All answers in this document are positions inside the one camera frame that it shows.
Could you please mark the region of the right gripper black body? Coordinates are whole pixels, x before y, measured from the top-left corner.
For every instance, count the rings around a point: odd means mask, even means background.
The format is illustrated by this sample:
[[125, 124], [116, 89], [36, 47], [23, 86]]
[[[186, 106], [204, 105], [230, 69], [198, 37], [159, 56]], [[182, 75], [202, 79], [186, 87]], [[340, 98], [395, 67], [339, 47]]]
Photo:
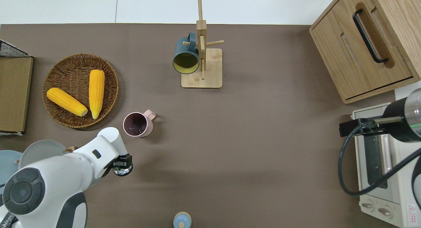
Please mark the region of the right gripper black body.
[[394, 123], [387, 123], [383, 124], [382, 127], [384, 131], [390, 134], [393, 138], [399, 141], [409, 141], [409, 125], [406, 122], [405, 117], [405, 103], [407, 98], [402, 98], [400, 100], [394, 101], [390, 103], [383, 115], [382, 118], [390, 118], [390, 117], [402, 117], [403, 120], [400, 122]]

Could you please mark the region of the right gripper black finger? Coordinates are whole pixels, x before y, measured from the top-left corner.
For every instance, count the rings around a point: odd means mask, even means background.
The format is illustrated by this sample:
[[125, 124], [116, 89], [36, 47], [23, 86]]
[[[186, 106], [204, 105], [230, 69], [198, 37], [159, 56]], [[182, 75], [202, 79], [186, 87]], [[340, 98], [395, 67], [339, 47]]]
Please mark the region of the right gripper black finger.
[[342, 138], [349, 136], [354, 129], [357, 130], [353, 133], [354, 136], [373, 136], [376, 135], [376, 124], [373, 119], [357, 118], [351, 121], [339, 124], [339, 133]]

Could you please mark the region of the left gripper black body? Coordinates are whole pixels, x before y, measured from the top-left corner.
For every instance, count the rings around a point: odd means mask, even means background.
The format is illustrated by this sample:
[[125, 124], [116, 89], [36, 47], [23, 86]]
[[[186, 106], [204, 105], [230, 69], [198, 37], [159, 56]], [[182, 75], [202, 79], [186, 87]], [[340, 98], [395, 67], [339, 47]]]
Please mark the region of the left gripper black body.
[[[105, 166], [105, 176], [112, 170], [113, 173], [119, 177], [127, 176], [132, 172], [133, 168], [127, 168], [127, 160], [132, 160], [132, 155], [119, 155], [117, 158], [113, 159], [110, 163]], [[114, 163], [119, 165], [120, 172], [114, 172]]]

